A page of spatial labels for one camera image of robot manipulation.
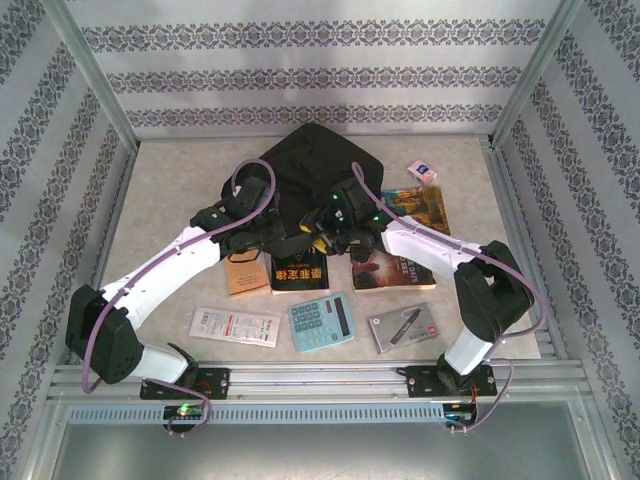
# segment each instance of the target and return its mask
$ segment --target calculator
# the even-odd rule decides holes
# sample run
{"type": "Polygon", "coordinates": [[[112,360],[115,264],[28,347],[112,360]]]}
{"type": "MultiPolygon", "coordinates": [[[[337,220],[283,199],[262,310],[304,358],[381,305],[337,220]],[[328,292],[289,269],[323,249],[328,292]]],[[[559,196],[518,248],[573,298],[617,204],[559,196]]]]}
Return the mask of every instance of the calculator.
{"type": "Polygon", "coordinates": [[[293,343],[298,352],[311,352],[354,337],[353,317],[343,293],[289,308],[293,343]]]}

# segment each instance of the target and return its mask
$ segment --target beige tabletop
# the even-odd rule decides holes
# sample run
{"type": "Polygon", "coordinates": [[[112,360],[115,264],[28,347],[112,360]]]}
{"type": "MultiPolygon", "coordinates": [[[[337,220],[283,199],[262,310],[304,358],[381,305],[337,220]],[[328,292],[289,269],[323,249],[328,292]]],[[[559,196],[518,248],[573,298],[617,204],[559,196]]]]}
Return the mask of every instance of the beige tabletop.
{"type": "MultiPolygon", "coordinates": [[[[473,138],[434,136],[352,137],[351,141],[385,166],[383,188],[414,186],[406,167],[424,160],[438,172],[451,233],[474,243],[506,242],[506,234],[489,180],[480,143],[473,138]]],[[[209,141],[143,142],[136,159],[124,208],[107,263],[104,284],[134,270],[171,242],[201,208],[220,199],[224,181],[242,160],[254,158],[277,143],[275,138],[209,141]]],[[[436,277],[430,291],[358,293],[353,291],[348,256],[329,257],[331,294],[344,292],[351,307],[356,337],[311,353],[295,351],[287,308],[322,297],[317,292],[264,294],[231,300],[222,263],[183,285],[148,317],[138,330],[143,343],[173,342],[201,361],[309,362],[435,360],[462,328],[455,287],[436,277]],[[402,349],[378,354],[367,319],[412,303],[427,302],[441,335],[402,349]],[[256,347],[189,337],[185,318],[196,306],[265,313],[281,317],[276,348],[256,347]]],[[[530,325],[523,317],[512,330],[530,325]]],[[[502,345],[496,356],[540,358],[533,335],[502,345]]]]}

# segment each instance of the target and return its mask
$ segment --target patterned wallpaper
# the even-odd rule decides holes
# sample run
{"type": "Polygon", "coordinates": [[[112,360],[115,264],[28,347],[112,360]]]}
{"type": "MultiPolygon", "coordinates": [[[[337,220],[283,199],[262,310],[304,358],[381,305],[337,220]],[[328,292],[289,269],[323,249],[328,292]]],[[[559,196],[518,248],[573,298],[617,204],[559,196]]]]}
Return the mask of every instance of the patterned wallpaper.
{"type": "Polygon", "coordinates": [[[558,3],[68,6],[148,139],[278,135],[309,121],[343,133],[490,133],[558,3]]]}
{"type": "Polygon", "coordinates": [[[640,13],[584,3],[501,145],[564,341],[640,478],[640,13]]]}
{"type": "Polygon", "coordinates": [[[0,6],[0,479],[18,474],[133,153],[40,4],[0,6]]]}

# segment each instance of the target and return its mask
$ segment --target black bag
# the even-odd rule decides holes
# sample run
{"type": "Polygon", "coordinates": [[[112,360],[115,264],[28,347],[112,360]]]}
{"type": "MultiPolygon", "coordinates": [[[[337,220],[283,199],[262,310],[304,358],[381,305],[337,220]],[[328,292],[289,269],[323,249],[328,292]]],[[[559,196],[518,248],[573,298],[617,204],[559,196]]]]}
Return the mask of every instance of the black bag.
{"type": "MultiPolygon", "coordinates": [[[[300,220],[313,209],[325,205],[331,189],[353,178],[352,162],[364,171],[367,186],[379,196],[384,167],[375,157],[346,138],[313,123],[303,125],[268,152],[260,155],[273,168],[276,191],[280,195],[280,215],[287,234],[276,256],[288,256],[311,246],[311,236],[302,234],[300,220]]],[[[260,165],[247,165],[238,172],[237,184],[248,177],[269,182],[260,165]]],[[[231,194],[231,178],[222,188],[222,198],[231,194]]]]}

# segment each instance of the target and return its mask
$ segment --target small pink box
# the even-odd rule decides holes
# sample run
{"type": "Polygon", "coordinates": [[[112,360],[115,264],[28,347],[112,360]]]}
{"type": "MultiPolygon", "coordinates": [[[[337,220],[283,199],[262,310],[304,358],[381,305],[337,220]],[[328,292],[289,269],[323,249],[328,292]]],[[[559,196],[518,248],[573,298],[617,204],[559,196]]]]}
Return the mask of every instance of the small pink box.
{"type": "Polygon", "coordinates": [[[428,185],[438,176],[435,170],[432,170],[426,163],[420,160],[414,162],[407,170],[409,170],[409,175],[417,178],[423,185],[428,185]]]}

